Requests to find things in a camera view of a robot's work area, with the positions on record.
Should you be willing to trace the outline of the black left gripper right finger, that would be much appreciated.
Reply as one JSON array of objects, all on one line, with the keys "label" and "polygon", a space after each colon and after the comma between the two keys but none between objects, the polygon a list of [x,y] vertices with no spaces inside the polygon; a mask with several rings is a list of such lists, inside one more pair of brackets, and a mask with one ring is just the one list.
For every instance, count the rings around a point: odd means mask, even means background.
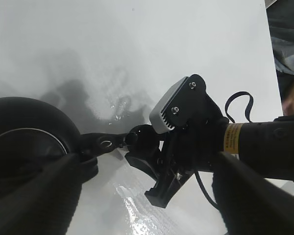
[{"label": "black left gripper right finger", "polygon": [[230,235],[294,235],[294,196],[231,154],[216,154],[213,193]]}]

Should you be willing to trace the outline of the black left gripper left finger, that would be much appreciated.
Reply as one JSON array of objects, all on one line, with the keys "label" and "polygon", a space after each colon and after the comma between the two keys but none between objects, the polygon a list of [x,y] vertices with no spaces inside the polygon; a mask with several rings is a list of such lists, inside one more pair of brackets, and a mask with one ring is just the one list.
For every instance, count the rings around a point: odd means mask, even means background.
[{"label": "black left gripper left finger", "polygon": [[37,173],[0,178],[0,235],[64,235],[82,188],[80,161],[68,154]]}]

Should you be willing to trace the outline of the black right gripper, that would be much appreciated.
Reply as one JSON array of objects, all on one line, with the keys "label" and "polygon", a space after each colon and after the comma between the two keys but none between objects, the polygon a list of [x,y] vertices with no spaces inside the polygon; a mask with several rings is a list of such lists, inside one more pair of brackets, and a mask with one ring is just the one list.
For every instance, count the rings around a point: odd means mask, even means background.
[{"label": "black right gripper", "polygon": [[166,208],[195,172],[213,171],[218,138],[222,126],[228,123],[198,74],[188,76],[166,108],[165,117],[174,129],[160,134],[165,137],[161,167],[157,151],[133,151],[125,155],[132,167],[157,181],[145,196],[159,208]]}]

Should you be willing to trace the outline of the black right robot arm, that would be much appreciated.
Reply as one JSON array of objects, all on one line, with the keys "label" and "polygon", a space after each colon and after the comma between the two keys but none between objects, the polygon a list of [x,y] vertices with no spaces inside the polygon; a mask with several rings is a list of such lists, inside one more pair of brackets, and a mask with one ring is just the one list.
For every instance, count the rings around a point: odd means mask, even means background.
[{"label": "black right robot arm", "polygon": [[155,186],[149,202],[165,208],[191,176],[216,170],[216,155],[229,153],[261,176],[294,182],[294,115],[271,122],[236,123],[193,74],[176,82],[159,100],[149,125],[126,137],[128,163]]}]

